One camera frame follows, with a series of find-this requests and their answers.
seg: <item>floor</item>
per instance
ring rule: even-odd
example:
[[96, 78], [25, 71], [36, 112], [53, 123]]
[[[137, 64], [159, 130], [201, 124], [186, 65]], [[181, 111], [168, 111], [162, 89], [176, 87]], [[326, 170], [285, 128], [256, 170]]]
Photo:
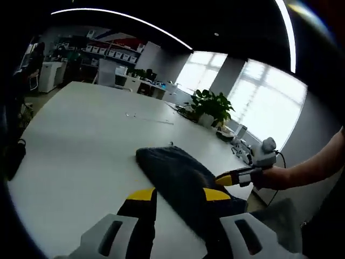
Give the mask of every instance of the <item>floor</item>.
[[[55, 88], [49, 93], [35, 93], [25, 98], [26, 103], [32, 103], [33, 116], [39, 112], [39, 110], [58, 92], [59, 88]], [[248, 212], [254, 212], [266, 208], [264, 203], [259, 200], [253, 193], [249, 196], [248, 200]]]

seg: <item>ceiling light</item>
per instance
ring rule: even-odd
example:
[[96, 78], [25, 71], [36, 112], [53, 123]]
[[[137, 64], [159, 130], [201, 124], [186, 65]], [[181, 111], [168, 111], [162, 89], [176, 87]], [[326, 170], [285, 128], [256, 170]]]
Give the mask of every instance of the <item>ceiling light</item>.
[[287, 32], [287, 39], [289, 41], [290, 48], [290, 70], [293, 73], [296, 73], [296, 43], [295, 35], [293, 34], [293, 28], [289, 13], [287, 12], [286, 5], [283, 0], [275, 0], [278, 5], [278, 8], [281, 12], [282, 18], [285, 23], [285, 28]]
[[190, 46], [188, 46], [186, 43], [184, 43], [183, 41], [181, 41], [180, 39], [176, 38], [174, 35], [171, 35], [170, 33], [164, 31], [163, 29], [161, 28], [158, 28], [157, 26], [153, 25], [153, 24], [150, 24], [148, 22], [145, 22], [139, 18], [136, 18], [136, 17], [133, 17], [133, 16], [130, 16], [130, 15], [127, 15], [125, 13], [120, 13], [120, 12], [115, 12], [115, 11], [110, 11], [110, 10], [105, 10], [105, 9], [97, 9], [97, 8], [71, 8], [71, 9], [64, 9], [64, 10], [60, 10], [60, 11], [56, 11], [56, 12], [52, 12], [51, 15], [55, 15], [57, 13], [61, 13], [61, 12], [70, 12], [70, 11], [98, 11], [98, 12], [108, 12], [108, 13], [112, 13], [114, 15], [121, 15], [121, 16], [124, 16], [124, 17], [127, 17], [127, 18], [130, 18], [130, 19], [133, 19], [133, 20], [136, 20], [138, 22], [141, 22], [141, 23], [145, 23], [146, 25], [149, 25], [163, 33], [165, 33], [166, 35], [170, 36], [171, 38], [173, 38], [174, 40], [177, 40], [178, 42], [180, 42], [181, 44], [183, 44], [184, 46], [186, 46], [187, 48], [189, 48], [190, 50], [192, 50], [192, 48]]

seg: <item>desk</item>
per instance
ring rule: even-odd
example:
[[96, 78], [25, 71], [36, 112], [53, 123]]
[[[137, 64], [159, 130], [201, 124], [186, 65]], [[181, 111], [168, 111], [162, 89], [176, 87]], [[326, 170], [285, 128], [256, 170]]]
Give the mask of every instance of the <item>desk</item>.
[[116, 76], [119, 77], [125, 77], [126, 78], [126, 82], [124, 87], [126, 88], [131, 88], [133, 90], [133, 92], [137, 92], [139, 89], [140, 84], [146, 84], [150, 87], [154, 87], [154, 92], [153, 92], [153, 98], [162, 100], [163, 96], [165, 94], [165, 92], [167, 91], [166, 89], [160, 87], [159, 85], [154, 85], [151, 84], [150, 82], [147, 82], [145, 80], [140, 80], [139, 78], [135, 78], [135, 77], [130, 77], [126, 74], [116, 74]]
[[56, 85], [63, 82], [66, 63], [43, 62], [39, 78], [38, 91], [49, 93]]
[[[9, 192], [24, 227], [48, 258], [71, 253], [81, 235], [116, 214], [129, 194], [152, 187], [135, 162], [138, 148], [173, 141], [214, 175], [245, 166], [214, 132], [165, 102], [81, 82], [71, 82], [49, 100], [23, 138], [26, 156], [8, 182]], [[252, 185], [226, 189], [247, 199]], [[206, 254], [203, 241], [160, 195], [155, 228], [151, 258]]]

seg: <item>potted plant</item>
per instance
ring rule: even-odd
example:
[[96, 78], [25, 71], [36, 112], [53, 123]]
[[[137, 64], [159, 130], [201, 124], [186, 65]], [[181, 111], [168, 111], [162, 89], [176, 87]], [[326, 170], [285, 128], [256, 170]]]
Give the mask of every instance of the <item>potted plant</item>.
[[223, 126], [227, 120], [231, 120], [229, 110], [234, 111], [234, 109], [232, 108], [231, 102], [223, 95], [223, 93], [215, 95], [213, 92], [208, 90], [204, 90], [202, 92], [197, 90], [196, 95], [191, 98], [191, 111], [185, 109], [185, 107], [189, 106], [188, 103], [185, 103], [187, 105], [179, 109], [179, 112], [185, 117], [193, 121], [199, 121], [203, 114], [210, 115], [213, 117], [213, 127], [216, 127], [218, 124]]

